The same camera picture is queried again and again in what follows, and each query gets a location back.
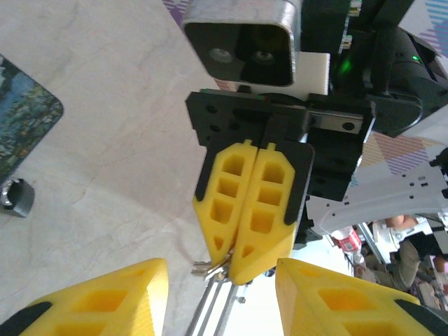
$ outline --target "screw hole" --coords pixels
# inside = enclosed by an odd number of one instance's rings
[[[346,131],[352,131],[355,129],[355,124],[353,124],[352,122],[345,122],[342,125],[342,128]]]
[[[216,112],[218,112],[218,109],[213,105],[207,105],[206,109],[211,114],[215,114]]]
[[[212,130],[213,132],[219,132],[221,131],[221,128],[217,125],[210,125],[210,130]]]

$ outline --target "person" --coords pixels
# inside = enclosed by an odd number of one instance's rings
[[[401,215],[387,218],[386,224],[390,228],[405,230],[413,228],[418,224],[418,220],[410,215]],[[433,234],[426,235],[422,232],[413,234],[400,243],[392,272],[381,269],[378,262],[373,259],[366,259],[366,266],[372,270],[377,283],[400,291],[407,291],[415,280],[420,262],[426,256],[435,256],[433,261],[436,270],[445,272],[448,256],[442,254]]]

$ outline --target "purple striped pattern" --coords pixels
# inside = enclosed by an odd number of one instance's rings
[[[433,29],[420,33],[441,55],[448,57],[448,0],[425,0]]]
[[[356,186],[358,186],[358,185],[359,185],[359,182],[358,182],[358,180],[356,179],[356,177],[353,175],[353,176],[351,177],[350,186],[351,186],[351,187],[356,187]]]
[[[394,175],[406,172],[427,161],[428,154],[424,149],[386,160],[391,173]]]
[[[173,17],[174,21],[176,21],[177,25],[181,27],[183,14],[190,3],[190,0],[180,0],[175,2],[174,0],[162,0],[165,7]]]
[[[424,149],[423,141],[417,138],[410,139],[405,136],[397,136],[392,139],[379,133],[375,133],[374,137],[386,160]]]

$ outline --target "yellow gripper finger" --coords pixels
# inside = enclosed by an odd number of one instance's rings
[[[42,297],[5,324],[21,336],[161,336],[167,299],[167,264],[153,259]]]
[[[294,259],[280,259],[276,293],[285,336],[433,335],[398,304],[398,290]]]
[[[250,140],[217,154],[204,199],[193,200],[213,265],[232,252],[230,279],[242,285],[291,254],[297,222],[284,223],[295,170],[275,144]]]

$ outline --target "metal clip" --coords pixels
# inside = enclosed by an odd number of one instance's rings
[[[210,280],[215,277],[217,280],[227,278],[229,272],[230,259],[227,258],[223,262],[212,266],[211,261],[198,261],[193,265],[191,274],[196,277],[204,277],[204,280]]]
[[[8,193],[14,183],[19,183],[18,180],[9,180],[1,186],[0,203],[5,207],[11,207],[13,203],[8,198]]]

